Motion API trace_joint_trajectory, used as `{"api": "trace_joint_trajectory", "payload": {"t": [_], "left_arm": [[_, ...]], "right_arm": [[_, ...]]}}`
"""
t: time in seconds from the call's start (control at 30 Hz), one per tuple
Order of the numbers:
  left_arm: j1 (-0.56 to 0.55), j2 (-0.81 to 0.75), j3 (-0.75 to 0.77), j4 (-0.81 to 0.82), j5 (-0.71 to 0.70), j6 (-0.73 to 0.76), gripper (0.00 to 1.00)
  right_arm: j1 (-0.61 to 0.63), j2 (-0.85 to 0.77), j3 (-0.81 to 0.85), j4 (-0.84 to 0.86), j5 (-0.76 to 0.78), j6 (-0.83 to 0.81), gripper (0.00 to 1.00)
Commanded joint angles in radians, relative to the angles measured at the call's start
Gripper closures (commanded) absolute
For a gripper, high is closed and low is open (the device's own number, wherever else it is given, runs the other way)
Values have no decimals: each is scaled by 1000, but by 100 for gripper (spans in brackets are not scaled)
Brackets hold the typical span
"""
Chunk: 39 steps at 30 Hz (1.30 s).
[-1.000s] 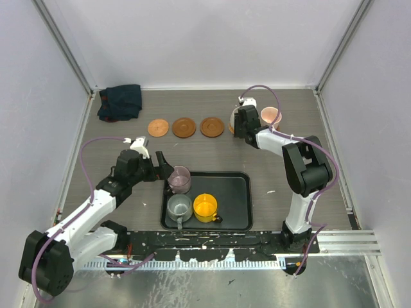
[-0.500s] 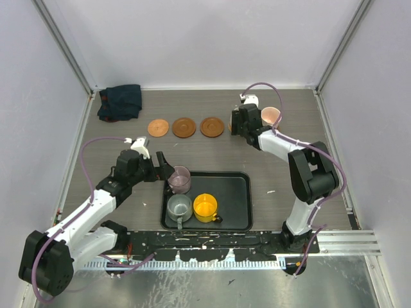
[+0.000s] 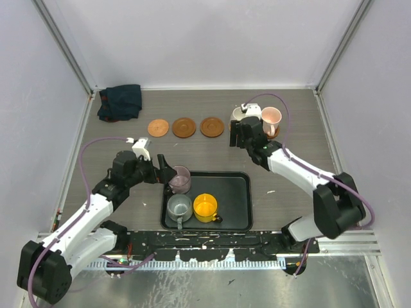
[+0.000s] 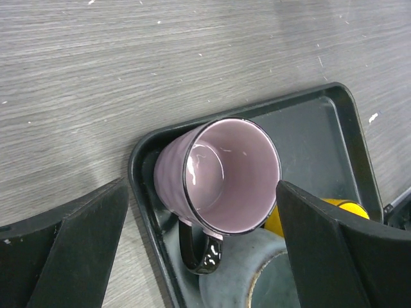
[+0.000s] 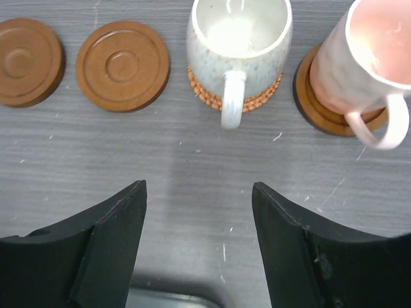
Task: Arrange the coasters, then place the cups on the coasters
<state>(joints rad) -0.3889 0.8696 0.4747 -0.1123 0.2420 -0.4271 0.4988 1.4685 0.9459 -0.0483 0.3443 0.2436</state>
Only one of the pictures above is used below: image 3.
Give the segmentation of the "purple mug black handle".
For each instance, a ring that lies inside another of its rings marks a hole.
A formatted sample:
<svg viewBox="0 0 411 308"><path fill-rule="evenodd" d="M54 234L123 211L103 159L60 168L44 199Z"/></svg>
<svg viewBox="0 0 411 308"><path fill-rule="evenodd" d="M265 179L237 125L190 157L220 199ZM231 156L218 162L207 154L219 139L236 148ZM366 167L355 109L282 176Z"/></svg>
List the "purple mug black handle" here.
<svg viewBox="0 0 411 308"><path fill-rule="evenodd" d="M186 194L191 188L191 173L184 166L175 166L173 168L177 174L164 188L164 194Z"/></svg>

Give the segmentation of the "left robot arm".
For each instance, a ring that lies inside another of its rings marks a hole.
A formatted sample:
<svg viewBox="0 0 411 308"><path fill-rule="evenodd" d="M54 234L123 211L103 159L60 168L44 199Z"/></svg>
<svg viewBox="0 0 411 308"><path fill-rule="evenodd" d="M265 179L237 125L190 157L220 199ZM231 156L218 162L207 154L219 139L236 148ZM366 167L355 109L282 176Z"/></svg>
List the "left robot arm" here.
<svg viewBox="0 0 411 308"><path fill-rule="evenodd" d="M85 203L41 242L28 241L21 250L17 285L26 290L32 307L38 298L53 305L68 292L75 276L88 263L111 251L128 248L127 229L107 218L140 183L167 184L176 174L164 156L159 166L133 151L120 151Z"/></svg>

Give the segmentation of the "dark wooden coaster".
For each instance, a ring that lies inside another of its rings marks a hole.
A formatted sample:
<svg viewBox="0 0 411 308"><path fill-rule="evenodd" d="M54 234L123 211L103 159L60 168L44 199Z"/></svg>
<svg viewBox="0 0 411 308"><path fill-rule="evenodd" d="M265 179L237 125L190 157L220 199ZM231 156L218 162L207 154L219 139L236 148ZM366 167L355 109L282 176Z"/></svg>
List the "dark wooden coaster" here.
<svg viewBox="0 0 411 308"><path fill-rule="evenodd" d="M208 117L201 122L200 131L208 138L215 138L223 133L224 123L217 117Z"/></svg>
<svg viewBox="0 0 411 308"><path fill-rule="evenodd" d="M280 132L280 127L278 126L275 129L275 134L273 134L273 135L266 134L267 139L275 139L279 135L279 132Z"/></svg>
<svg viewBox="0 0 411 308"><path fill-rule="evenodd" d="M173 122L172 132L178 138L188 138L196 132L196 124L188 117L181 117Z"/></svg>

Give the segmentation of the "grey stoneware mug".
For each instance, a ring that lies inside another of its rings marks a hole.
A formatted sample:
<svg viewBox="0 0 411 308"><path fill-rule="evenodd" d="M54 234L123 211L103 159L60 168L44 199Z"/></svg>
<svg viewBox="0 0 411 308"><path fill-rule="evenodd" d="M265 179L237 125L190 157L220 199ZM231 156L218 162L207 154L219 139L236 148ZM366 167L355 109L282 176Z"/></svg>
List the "grey stoneware mug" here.
<svg viewBox="0 0 411 308"><path fill-rule="evenodd" d="M174 194L167 202L168 216L177 223L177 229L182 230L183 222L193 215L193 204L185 194Z"/></svg>

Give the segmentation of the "yellow mug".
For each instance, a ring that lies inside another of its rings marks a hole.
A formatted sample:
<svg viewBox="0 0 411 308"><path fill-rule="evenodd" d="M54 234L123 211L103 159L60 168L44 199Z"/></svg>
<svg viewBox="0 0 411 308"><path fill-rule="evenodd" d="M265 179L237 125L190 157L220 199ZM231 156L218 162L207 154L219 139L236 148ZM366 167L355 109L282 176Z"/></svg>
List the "yellow mug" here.
<svg viewBox="0 0 411 308"><path fill-rule="evenodd" d="M223 221L218 215L218 202L211 194L199 194L193 202L193 212L202 223L221 223Z"/></svg>

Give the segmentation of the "white speckled mug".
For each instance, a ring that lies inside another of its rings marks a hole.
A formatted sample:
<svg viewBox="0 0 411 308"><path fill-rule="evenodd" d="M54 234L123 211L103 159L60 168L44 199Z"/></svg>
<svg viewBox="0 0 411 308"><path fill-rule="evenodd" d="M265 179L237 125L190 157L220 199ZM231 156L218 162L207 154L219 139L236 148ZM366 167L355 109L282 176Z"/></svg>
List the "white speckled mug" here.
<svg viewBox="0 0 411 308"><path fill-rule="evenodd" d="M237 107L232 111L230 121L241 121L246 116L241 107Z"/></svg>

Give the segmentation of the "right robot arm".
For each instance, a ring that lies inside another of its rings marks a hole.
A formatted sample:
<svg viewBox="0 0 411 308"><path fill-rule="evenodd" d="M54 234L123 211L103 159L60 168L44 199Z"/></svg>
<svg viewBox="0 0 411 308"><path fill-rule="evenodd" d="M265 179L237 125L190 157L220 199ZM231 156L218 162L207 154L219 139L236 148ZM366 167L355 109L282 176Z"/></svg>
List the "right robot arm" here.
<svg viewBox="0 0 411 308"><path fill-rule="evenodd" d="M281 243L287 252L299 251L311 238L336 239L366 217L365 202L351 175L325 172L296 157L280 142L268 140L258 117L232 120L229 146L247 150L253 163L286 178L312 197L312 213L281 229Z"/></svg>

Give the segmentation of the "pink ceramic mug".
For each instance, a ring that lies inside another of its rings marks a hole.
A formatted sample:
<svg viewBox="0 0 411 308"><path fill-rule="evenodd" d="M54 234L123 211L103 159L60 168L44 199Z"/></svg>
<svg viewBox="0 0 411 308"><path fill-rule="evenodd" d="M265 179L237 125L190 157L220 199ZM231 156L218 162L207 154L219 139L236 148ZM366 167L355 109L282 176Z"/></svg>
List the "pink ceramic mug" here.
<svg viewBox="0 0 411 308"><path fill-rule="evenodd" d="M282 113L275 107L266 107L261 111L261 120L263 131L266 134L273 135L282 120Z"/></svg>

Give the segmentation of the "light orange coaster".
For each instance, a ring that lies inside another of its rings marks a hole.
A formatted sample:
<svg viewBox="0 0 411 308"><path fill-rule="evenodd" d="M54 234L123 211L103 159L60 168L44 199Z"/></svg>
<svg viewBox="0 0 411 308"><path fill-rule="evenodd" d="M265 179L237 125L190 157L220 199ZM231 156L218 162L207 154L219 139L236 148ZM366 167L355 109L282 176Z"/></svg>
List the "light orange coaster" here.
<svg viewBox="0 0 411 308"><path fill-rule="evenodd" d="M162 137L168 133L169 123L164 119L154 119L148 125L148 133L152 137Z"/></svg>

